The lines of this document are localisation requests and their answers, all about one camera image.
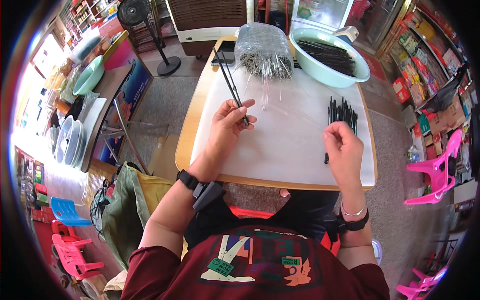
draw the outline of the bundle of black sticks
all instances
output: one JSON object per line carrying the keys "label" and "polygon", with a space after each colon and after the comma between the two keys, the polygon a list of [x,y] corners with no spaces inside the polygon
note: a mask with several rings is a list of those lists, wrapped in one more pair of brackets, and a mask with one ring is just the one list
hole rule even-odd
{"label": "bundle of black sticks", "polygon": [[[328,111],[328,125],[337,121],[346,122],[352,129],[353,133],[357,135],[357,122],[359,119],[358,113],[352,109],[352,105],[348,104],[342,97],[342,104],[337,106],[336,100],[330,96],[330,106]],[[328,153],[325,153],[325,164],[328,164]]]}
{"label": "bundle of black sticks", "polygon": [[297,44],[308,55],[312,56],[327,67],[345,75],[355,77],[353,74],[353,71],[355,70],[355,61],[346,50],[306,40],[298,41]]}

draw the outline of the maroon t-shirt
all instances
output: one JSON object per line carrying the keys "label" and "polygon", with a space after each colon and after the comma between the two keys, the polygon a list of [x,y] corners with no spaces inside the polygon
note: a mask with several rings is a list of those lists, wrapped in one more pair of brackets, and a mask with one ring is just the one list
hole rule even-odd
{"label": "maroon t-shirt", "polygon": [[375,264],[348,270],[319,242],[244,226],[210,236],[182,261],[161,246],[135,250],[121,299],[389,299]]}

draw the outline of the refrigerator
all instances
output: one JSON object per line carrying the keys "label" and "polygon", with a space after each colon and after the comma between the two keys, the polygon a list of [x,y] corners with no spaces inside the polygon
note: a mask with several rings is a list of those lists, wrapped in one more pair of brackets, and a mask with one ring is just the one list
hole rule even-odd
{"label": "refrigerator", "polygon": [[295,0],[291,28],[310,27],[332,33],[345,26],[353,0]]}

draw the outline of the wrist-mounted device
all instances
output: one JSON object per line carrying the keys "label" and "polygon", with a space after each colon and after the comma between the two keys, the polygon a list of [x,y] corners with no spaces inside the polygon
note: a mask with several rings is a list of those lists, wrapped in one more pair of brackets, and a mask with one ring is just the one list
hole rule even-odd
{"label": "wrist-mounted device", "polygon": [[195,176],[190,175],[185,170],[178,172],[177,179],[193,191],[193,197],[196,201],[192,207],[196,212],[205,208],[213,200],[225,195],[225,190],[218,183],[214,181],[211,183],[198,182]]}
{"label": "wrist-mounted device", "polygon": [[345,222],[345,219],[343,218],[343,213],[340,212],[340,214],[336,217],[337,222],[338,222],[338,233],[342,234],[345,233],[346,230],[348,231],[358,231],[361,229],[365,228],[365,224],[368,221],[368,209],[367,209],[367,214],[365,217],[363,217],[362,220],[357,221],[357,222]]}

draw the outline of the person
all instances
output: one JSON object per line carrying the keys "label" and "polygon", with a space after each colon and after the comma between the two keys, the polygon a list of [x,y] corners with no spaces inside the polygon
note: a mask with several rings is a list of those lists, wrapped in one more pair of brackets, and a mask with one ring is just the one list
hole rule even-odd
{"label": "person", "polygon": [[[241,132],[254,129],[257,118],[246,115],[254,103],[221,105],[207,145],[186,170],[190,176],[204,183],[217,178]],[[342,192],[341,216],[357,224],[368,220],[360,182],[363,143],[344,122],[330,124],[323,139]],[[328,221],[339,192],[290,192],[269,219],[239,219],[222,197],[196,212],[193,190],[177,180],[129,258],[121,299],[388,299],[369,221],[341,232],[335,256],[321,241],[335,230]],[[189,251],[180,261],[184,237]]]}

